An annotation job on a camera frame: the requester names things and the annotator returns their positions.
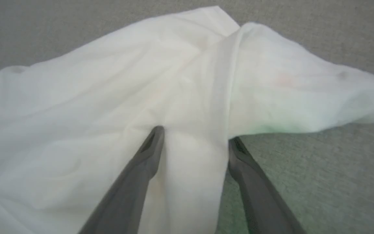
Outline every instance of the gray surface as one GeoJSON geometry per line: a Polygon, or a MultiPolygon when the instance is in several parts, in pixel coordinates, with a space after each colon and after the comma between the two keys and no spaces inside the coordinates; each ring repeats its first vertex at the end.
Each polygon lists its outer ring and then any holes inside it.
{"type": "MultiPolygon", "coordinates": [[[[62,55],[144,18],[220,5],[240,24],[264,23],[322,58],[374,73],[374,0],[93,3],[0,0],[0,68],[62,55]]],[[[374,124],[243,141],[308,233],[374,233],[374,124]]],[[[230,178],[226,186],[219,232],[244,233],[237,187],[230,178]]]]}

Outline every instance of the white garment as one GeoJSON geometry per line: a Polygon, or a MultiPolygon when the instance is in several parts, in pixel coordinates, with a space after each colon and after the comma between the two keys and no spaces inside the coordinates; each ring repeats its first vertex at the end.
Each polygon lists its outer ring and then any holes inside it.
{"type": "Polygon", "coordinates": [[[77,233],[156,125],[139,233],[212,234],[230,137],[374,122],[374,75],[219,7],[150,18],[0,71],[0,234],[77,233]]]}

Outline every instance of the white fabric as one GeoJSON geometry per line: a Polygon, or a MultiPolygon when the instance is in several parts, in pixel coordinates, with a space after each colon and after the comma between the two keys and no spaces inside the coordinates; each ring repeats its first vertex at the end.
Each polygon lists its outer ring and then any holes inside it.
{"type": "Polygon", "coordinates": [[[0,234],[77,233],[155,125],[139,233],[214,233],[230,137],[374,122],[374,75],[214,7],[0,71],[0,234]]]}

